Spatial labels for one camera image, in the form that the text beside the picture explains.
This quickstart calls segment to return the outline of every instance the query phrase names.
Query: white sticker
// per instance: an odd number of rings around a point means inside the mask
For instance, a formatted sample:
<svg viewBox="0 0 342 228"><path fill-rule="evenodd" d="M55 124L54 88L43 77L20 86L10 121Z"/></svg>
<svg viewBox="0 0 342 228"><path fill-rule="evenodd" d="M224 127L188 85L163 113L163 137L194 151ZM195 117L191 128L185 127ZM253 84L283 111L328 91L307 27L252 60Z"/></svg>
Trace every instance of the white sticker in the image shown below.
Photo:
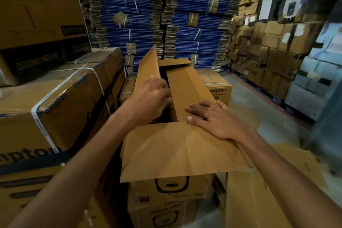
<svg viewBox="0 0 342 228"><path fill-rule="evenodd" d="M249 16L249 15L246 15L245 25L248 25L248 23L249 23L249 18L250 18L250 16Z"/></svg>
<svg viewBox="0 0 342 228"><path fill-rule="evenodd" d="M331 40L327 52L342 54L342 35L336 35Z"/></svg>
<svg viewBox="0 0 342 228"><path fill-rule="evenodd" d="M304 27L305 27L305 24L297 24L297 28L294 33L294 36L302 36L304 34Z"/></svg>
<svg viewBox="0 0 342 228"><path fill-rule="evenodd" d="M291 34L290 33L286 33L284 34L283 39L281 40L282 43L287 43L289 41Z"/></svg>
<svg viewBox="0 0 342 228"><path fill-rule="evenodd" d="M262 0L259 20L268 19L273 0Z"/></svg>
<svg viewBox="0 0 342 228"><path fill-rule="evenodd" d="M317 74L317 73L315 73L315 72L309 72L309 73L306 75L306 77L307 77L308 79L312 79L312 80L316 80L316 81L318 81L318 80L321 79L320 75Z"/></svg>

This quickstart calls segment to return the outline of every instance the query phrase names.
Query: red floor line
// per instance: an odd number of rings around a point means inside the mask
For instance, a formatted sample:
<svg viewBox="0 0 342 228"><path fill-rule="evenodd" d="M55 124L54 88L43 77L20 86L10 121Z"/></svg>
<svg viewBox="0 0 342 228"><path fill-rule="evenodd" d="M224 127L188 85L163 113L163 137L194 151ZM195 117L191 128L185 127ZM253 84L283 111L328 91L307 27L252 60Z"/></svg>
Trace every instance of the red floor line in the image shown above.
<svg viewBox="0 0 342 228"><path fill-rule="evenodd" d="M268 104L270 104L273 108L277 109L279 112L283 113L284 115L286 115L288 118L290 118L293 122L299 124L301 127L306 128L306 129L311 129L310 125L306 124L305 122L296 119L294 117L292 117L291 115L289 115L288 113L286 113L282 108L280 108L279 106L273 104L273 102L271 102L270 100L268 100L266 97L264 97L262 94L260 94L258 91L256 91L254 88L250 87L247 83L245 83L242 79L240 79L238 76L228 72L231 76L233 76L234 78L238 79L241 83L243 83L249 90L253 91L255 94L257 94L259 97L261 97L263 100L265 100Z"/></svg>

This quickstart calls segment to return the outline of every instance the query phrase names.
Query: forearm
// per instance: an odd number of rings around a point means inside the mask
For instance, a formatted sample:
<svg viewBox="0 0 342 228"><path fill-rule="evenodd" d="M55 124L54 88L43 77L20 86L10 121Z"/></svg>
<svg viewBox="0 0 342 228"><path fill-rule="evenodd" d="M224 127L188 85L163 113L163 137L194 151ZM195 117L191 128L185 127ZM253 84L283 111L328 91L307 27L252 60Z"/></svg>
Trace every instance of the forearm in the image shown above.
<svg viewBox="0 0 342 228"><path fill-rule="evenodd" d="M123 119L120 112L112 115L8 228L76 227L107 164L130 131Z"/></svg>
<svg viewBox="0 0 342 228"><path fill-rule="evenodd" d="M295 228L342 227L342 209L256 131L239 142Z"/></svg>

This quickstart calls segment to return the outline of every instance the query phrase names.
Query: warehouse floor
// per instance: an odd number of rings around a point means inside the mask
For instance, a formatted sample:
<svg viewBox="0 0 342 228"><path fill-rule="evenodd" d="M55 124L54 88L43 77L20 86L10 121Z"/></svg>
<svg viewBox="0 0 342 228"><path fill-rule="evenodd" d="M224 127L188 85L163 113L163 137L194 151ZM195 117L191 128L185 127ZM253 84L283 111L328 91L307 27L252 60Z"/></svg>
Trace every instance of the warehouse floor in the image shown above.
<svg viewBox="0 0 342 228"><path fill-rule="evenodd" d="M286 143L299 147L300 140L310 133L310 126L292 118L282 109L245 84L237 76L223 72L221 75L233 86L229 108L243 121L249 123L270 144ZM320 164L330 190L326 192L342 207L342 179L333 177L324 164ZM224 228L223 219L212 198L199 203L196 221L187 228Z"/></svg>

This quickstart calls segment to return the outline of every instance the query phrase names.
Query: person's left hand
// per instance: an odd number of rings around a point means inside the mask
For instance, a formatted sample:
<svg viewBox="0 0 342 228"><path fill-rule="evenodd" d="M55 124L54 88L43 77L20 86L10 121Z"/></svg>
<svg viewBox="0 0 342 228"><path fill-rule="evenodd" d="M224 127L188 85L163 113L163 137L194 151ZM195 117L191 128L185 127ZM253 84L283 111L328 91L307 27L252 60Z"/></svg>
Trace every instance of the person's left hand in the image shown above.
<svg viewBox="0 0 342 228"><path fill-rule="evenodd" d="M149 124L161 116L165 107L172 102L171 90L164 79L151 76L117 110L128 120L130 129Z"/></svg>

